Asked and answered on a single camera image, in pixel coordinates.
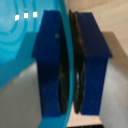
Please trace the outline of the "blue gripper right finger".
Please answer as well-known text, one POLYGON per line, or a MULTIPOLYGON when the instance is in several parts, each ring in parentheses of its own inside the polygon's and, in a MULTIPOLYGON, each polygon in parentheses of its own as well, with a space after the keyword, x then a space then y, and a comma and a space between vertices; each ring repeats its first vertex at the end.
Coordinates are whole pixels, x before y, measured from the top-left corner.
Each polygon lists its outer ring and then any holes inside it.
POLYGON ((82 115, 98 115, 112 53, 92 13, 70 12, 70 25, 75 63, 74 109, 82 115))

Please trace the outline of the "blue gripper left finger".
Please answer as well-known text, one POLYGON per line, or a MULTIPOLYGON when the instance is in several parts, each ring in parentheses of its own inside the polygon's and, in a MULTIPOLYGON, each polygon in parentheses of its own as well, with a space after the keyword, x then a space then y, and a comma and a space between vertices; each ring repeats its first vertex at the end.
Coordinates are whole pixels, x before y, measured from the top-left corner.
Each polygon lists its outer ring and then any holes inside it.
POLYGON ((42 115, 59 117, 67 112, 69 63, 59 11, 44 11, 33 57, 37 61, 42 115))

